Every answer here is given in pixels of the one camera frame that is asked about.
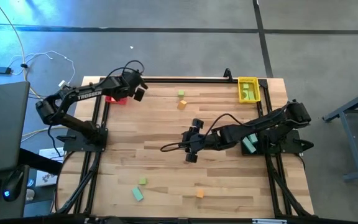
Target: yellow bin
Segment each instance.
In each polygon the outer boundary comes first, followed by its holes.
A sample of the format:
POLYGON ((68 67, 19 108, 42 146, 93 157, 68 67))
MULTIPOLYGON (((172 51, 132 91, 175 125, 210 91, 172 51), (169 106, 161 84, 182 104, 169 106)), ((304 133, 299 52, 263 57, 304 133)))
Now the yellow bin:
POLYGON ((239 85, 239 100, 240 103, 256 103, 260 101, 260 91, 259 91, 259 83, 258 78, 256 77, 239 77, 238 78, 239 85), (247 91, 252 91, 254 93, 254 100, 247 99, 244 96, 244 85, 248 84, 247 91))

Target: orange block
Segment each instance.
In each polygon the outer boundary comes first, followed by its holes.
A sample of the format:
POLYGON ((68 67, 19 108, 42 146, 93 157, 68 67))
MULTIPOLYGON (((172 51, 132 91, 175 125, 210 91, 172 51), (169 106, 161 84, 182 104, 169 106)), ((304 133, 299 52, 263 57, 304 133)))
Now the orange block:
POLYGON ((186 104, 187 104, 187 102, 186 102, 186 101, 181 100, 181 101, 179 102, 179 104, 178 104, 178 109, 179 109, 179 110, 183 110, 183 109, 185 109, 186 104))
POLYGON ((198 198, 203 198, 204 197, 204 190, 197 190, 197 195, 196 195, 198 198))

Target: gray floor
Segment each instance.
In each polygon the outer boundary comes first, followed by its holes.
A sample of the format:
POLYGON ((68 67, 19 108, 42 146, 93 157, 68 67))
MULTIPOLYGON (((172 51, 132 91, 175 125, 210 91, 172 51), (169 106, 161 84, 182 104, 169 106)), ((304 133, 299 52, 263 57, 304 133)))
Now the gray floor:
MULTIPOLYGON (((192 27, 255 29, 251 0, 0 1, 15 24, 86 27, 192 27)), ((259 0, 266 29, 358 29, 358 1, 259 0)), ((0 23, 6 24, 0 13, 0 23)), ((220 77, 226 67, 235 76, 266 77, 257 34, 153 34, 20 32, 25 52, 56 50, 74 60, 79 85, 84 75, 106 75, 139 59, 146 75, 220 77)), ((301 130, 315 147, 305 153, 306 175, 315 213, 358 221, 358 180, 346 135, 338 120, 321 117, 358 95, 358 35, 267 35, 273 75, 284 78, 288 97, 303 102, 313 122, 301 130)), ((0 31, 0 66, 20 53, 13 32, 0 31)), ((68 80, 71 65, 62 57, 40 56, 29 80, 41 95, 68 80)), ((0 83, 22 76, 0 76, 0 83)), ((24 132, 44 128, 29 99, 24 132)), ((23 143, 37 151, 51 147, 45 133, 23 143)), ((26 215, 38 215, 34 205, 26 215)))

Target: red object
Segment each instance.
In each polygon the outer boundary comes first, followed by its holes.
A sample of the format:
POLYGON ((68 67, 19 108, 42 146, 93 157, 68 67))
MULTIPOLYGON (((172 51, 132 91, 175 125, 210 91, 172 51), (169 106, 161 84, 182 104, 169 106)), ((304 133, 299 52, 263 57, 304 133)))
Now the red object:
POLYGON ((114 98, 112 98, 111 96, 106 96, 106 102, 107 103, 114 103, 114 104, 119 104, 119 105, 126 105, 127 104, 127 98, 122 98, 119 101, 116 101, 114 98))

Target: wooden tabletop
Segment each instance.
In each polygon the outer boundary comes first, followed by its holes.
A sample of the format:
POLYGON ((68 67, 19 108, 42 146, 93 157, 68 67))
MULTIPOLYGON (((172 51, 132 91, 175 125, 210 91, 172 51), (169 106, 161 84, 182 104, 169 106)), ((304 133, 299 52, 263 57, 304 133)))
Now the wooden tabletop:
MULTIPOLYGON (((100 77, 84 77, 83 85, 100 77)), ((284 81, 268 80, 273 109, 287 102, 284 81)), ((141 102, 111 105, 107 122, 108 146, 102 155, 94 197, 95 215, 122 217, 273 217, 272 199, 264 156, 242 156, 240 144, 225 151, 201 151, 196 164, 185 162, 184 151, 160 152, 161 146, 181 141, 193 118, 204 121, 202 133, 223 113, 246 122, 258 117, 256 104, 238 102, 237 85, 205 83, 148 83, 141 102), (178 90, 185 91, 184 110, 178 110, 178 90), (147 185, 138 185, 147 178, 147 185), (139 186, 138 202, 132 189, 139 186), (204 198, 196 198, 198 189, 204 198)), ((266 114, 263 94, 262 105, 266 114)), ((77 103, 75 117, 91 120, 93 99, 77 103)), ((99 123, 102 112, 99 112, 99 123)), ((223 118, 216 125, 232 124, 223 118)), ((80 178, 84 153, 67 160, 58 183, 58 207, 73 193, 80 178)), ((294 196, 313 213, 303 165, 294 155, 283 154, 287 184, 294 196)), ((85 207, 88 188, 85 189, 85 207)), ((284 211, 282 194, 278 193, 284 211)))

